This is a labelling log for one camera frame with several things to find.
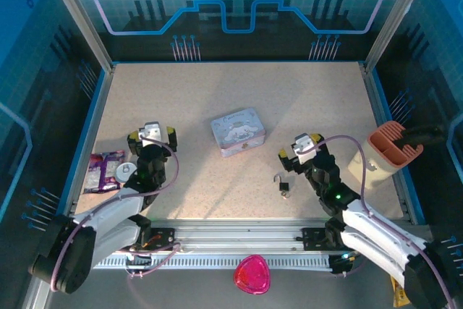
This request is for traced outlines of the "aluminium frame post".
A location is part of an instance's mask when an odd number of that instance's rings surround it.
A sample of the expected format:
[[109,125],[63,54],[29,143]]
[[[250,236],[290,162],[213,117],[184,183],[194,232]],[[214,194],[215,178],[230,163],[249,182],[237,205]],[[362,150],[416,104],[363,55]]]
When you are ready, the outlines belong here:
[[414,0],[396,0],[365,60],[365,72],[371,73],[388,47]]
[[80,0],[62,0],[78,26],[93,55],[105,73],[112,73],[113,64],[103,41]]

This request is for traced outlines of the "pull-tab tin can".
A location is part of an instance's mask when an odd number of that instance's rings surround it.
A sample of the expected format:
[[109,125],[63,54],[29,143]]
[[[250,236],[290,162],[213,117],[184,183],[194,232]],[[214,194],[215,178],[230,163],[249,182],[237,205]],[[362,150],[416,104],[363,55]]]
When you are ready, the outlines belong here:
[[115,179],[118,183],[124,184],[137,170],[137,166],[131,162],[120,164],[115,171]]

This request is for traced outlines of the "aluminium mounting rail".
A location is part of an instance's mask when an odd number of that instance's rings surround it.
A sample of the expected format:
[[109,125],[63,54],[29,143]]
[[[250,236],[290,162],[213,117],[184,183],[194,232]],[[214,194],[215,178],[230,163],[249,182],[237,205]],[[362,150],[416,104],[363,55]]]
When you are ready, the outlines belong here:
[[174,240],[190,254],[301,254],[304,228],[323,219],[159,219],[153,228],[175,229]]

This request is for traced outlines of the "pink triangular plastic dish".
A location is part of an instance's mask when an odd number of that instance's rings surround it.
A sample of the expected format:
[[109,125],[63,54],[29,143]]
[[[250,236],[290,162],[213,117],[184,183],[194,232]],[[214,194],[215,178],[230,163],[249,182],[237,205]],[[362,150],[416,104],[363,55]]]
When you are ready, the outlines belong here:
[[235,286],[251,295],[263,295],[271,287],[271,274],[261,255],[250,255],[239,262],[233,275]]

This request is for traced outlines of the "cream orange utensil holder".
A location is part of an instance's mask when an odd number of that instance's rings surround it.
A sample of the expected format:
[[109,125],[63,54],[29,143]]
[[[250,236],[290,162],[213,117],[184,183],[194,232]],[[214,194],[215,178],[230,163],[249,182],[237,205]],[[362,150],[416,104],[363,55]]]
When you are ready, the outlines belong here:
[[424,150],[423,144],[397,146],[405,128],[395,121],[388,121],[371,132],[362,143],[365,155],[365,189],[372,190],[397,171],[414,161]]

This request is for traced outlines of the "small black padlock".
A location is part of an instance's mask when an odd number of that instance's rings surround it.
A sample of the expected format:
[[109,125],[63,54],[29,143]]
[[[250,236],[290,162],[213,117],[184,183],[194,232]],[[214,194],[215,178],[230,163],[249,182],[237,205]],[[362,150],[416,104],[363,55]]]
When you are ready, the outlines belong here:
[[281,193],[281,196],[287,196],[289,193],[289,183],[283,182],[282,177],[279,174],[276,174],[273,177],[273,181],[279,185],[279,192]]

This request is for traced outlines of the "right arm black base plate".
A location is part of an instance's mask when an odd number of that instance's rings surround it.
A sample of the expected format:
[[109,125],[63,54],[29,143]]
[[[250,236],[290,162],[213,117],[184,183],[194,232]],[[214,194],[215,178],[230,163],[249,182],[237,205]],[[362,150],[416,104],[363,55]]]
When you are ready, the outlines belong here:
[[302,244],[304,251],[335,251],[342,250],[341,245],[330,241],[324,228],[302,228]]

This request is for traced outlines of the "purple snack bag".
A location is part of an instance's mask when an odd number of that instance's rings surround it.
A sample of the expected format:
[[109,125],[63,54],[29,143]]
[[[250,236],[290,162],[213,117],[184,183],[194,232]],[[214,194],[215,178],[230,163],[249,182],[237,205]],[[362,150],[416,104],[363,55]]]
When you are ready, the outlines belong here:
[[83,185],[84,194],[101,194],[118,190],[121,184],[116,180],[116,170],[125,160],[123,150],[92,153]]

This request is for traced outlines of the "yellow snack bag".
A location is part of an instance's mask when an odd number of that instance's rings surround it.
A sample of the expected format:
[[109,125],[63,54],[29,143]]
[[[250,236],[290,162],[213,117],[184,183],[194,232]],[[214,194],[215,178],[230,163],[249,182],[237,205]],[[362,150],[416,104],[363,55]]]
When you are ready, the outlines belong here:
[[397,280],[393,276],[390,276],[391,285],[394,292],[393,306],[400,308],[405,305],[409,305],[411,302],[405,294],[404,289],[400,286]]

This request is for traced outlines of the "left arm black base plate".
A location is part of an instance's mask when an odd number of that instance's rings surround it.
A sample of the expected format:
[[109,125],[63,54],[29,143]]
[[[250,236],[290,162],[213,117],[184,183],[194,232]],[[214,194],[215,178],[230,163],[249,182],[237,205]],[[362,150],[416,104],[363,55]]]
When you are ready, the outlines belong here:
[[173,248],[174,228],[147,228],[142,230],[135,244],[129,246],[134,253],[154,253]]

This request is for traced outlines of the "lavender cartoon tin box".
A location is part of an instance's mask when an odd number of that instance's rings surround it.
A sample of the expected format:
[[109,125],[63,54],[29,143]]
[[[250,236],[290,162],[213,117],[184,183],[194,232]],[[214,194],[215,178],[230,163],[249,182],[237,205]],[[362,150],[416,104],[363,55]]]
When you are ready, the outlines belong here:
[[214,119],[211,129],[224,158],[261,146],[266,137],[266,130],[254,108]]

